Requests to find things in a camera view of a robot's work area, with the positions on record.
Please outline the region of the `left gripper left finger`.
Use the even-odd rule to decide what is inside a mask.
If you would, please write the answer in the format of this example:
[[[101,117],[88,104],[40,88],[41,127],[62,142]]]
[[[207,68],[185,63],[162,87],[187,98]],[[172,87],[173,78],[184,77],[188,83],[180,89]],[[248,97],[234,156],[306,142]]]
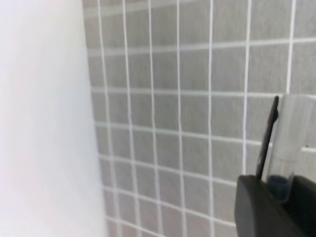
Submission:
[[[253,175],[237,179],[235,223],[239,237],[305,237],[266,184]]]

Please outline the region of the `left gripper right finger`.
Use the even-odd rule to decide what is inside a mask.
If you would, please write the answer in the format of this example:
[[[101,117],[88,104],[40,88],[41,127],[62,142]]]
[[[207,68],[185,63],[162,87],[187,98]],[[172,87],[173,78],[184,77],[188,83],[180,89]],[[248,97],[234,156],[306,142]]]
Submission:
[[[303,176],[295,176],[286,213],[307,237],[316,235],[316,184]]]

